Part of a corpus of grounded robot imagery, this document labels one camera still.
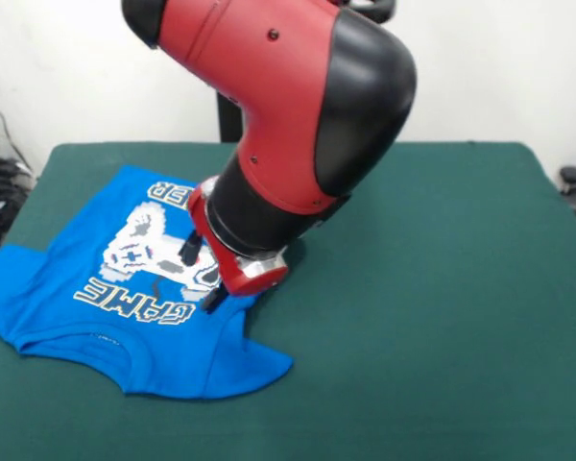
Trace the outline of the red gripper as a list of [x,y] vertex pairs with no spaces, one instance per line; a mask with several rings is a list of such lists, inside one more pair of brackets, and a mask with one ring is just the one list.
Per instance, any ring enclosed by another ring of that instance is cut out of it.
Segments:
[[212,229],[207,206],[214,184],[198,184],[187,200],[187,211],[194,229],[184,241],[179,256],[184,265],[194,265],[205,243],[218,263],[224,285],[212,289],[202,301],[202,310],[212,314],[233,296],[252,296],[282,282],[288,273],[283,250],[263,259],[250,258],[235,252],[223,243]]

